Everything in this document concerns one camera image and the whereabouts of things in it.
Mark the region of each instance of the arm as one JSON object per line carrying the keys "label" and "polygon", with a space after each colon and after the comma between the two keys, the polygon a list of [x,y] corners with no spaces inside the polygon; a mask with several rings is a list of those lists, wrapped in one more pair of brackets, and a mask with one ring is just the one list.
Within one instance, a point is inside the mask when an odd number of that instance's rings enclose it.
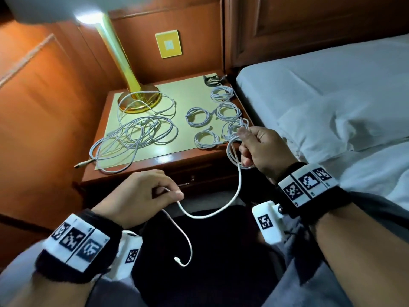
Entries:
{"label": "arm", "polygon": [[[244,165],[273,183],[297,161],[273,130],[238,130]],[[317,242],[355,306],[409,306],[409,244],[355,204],[331,211],[316,225]]]}
{"label": "arm", "polygon": [[[163,187],[171,191],[153,198],[152,189],[159,195]],[[183,197],[176,183],[162,170],[150,170],[131,174],[92,210],[123,228],[131,228],[148,221],[161,209]],[[53,282],[34,273],[7,307],[84,307],[93,285],[94,282]]]}

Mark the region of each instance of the white sensor device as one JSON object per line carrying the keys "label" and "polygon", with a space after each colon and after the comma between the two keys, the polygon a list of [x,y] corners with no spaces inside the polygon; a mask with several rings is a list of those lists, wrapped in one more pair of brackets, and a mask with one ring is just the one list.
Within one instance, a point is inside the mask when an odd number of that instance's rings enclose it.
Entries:
{"label": "white sensor device", "polygon": [[117,257],[111,265],[111,270],[106,274],[111,280],[127,278],[135,264],[136,258],[142,247],[142,237],[130,230],[123,230]]}
{"label": "white sensor device", "polygon": [[288,236],[284,233],[286,228],[282,220],[283,215],[279,213],[278,208],[279,205],[273,201],[266,201],[252,209],[265,242],[271,246],[283,242]]}

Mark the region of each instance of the white pillow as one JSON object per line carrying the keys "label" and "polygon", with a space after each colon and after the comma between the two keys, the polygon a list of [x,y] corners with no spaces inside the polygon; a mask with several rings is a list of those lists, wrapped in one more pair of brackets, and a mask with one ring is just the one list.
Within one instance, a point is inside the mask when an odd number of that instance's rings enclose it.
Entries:
{"label": "white pillow", "polygon": [[409,74],[312,99],[278,124],[309,162],[403,139],[409,136]]}

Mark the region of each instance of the light switch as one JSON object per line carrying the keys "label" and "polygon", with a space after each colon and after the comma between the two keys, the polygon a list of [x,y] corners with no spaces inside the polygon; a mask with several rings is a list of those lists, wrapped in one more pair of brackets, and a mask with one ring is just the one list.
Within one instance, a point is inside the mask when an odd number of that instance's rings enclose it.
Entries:
{"label": "light switch", "polygon": [[157,46],[162,58],[181,55],[179,32],[177,30],[155,34]]}

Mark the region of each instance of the yellow table mat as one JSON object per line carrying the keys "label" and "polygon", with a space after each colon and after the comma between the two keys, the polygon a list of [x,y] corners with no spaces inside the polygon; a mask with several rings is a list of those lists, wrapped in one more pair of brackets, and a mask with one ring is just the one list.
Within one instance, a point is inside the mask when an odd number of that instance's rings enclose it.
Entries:
{"label": "yellow table mat", "polygon": [[[199,131],[207,129],[209,126],[212,126],[213,128],[212,131],[215,134],[219,135],[219,137],[221,137],[222,127],[226,122],[219,120],[218,118],[216,118],[215,115],[212,115],[211,121],[206,126],[201,128],[191,127],[186,122],[185,115],[190,108],[200,107],[207,109],[209,112],[212,112],[218,105],[218,103],[215,103],[210,99],[210,92],[212,91],[213,87],[208,87],[205,85],[203,81],[203,76],[161,84],[157,85],[156,87],[159,89],[159,91],[173,98],[176,102],[176,115],[174,118],[172,118],[172,121],[179,129],[179,134],[176,137],[176,139],[173,140],[171,143],[165,145],[152,143],[144,148],[140,148],[136,154],[135,161],[163,156],[189,149],[195,149],[196,146],[193,140],[195,134],[197,134]],[[112,102],[111,111],[109,113],[109,118],[105,129],[105,136],[107,133],[117,129],[120,126],[117,120],[118,110],[117,100],[120,95],[121,93],[117,93],[114,95],[114,100]],[[168,108],[170,105],[171,101],[168,98],[163,97],[160,103],[158,103],[158,105],[154,108],[154,110],[161,111],[163,109]],[[228,109],[223,111],[223,114],[225,116],[234,116],[235,112],[233,109]],[[138,114],[127,114],[122,119],[122,123],[125,124],[137,117],[149,115],[152,115],[152,111],[147,111]],[[204,120],[204,118],[205,118],[204,113],[196,114],[194,122],[196,123],[201,122]],[[168,128],[167,124],[162,125],[158,133],[163,133],[167,128]],[[173,130],[168,136],[163,138],[162,141],[166,141],[167,139],[170,139],[172,136],[174,136],[175,131],[176,130]],[[212,141],[213,138],[211,136],[204,136],[203,139],[201,139],[201,142],[204,143],[211,143]],[[121,148],[119,144],[116,144],[114,148],[115,153],[113,153],[112,155],[117,155],[124,151],[124,148]],[[116,165],[128,164],[132,159],[132,153],[133,150],[129,150],[118,157],[114,157],[108,160],[101,160],[98,162],[98,165],[101,168],[109,168]]]}

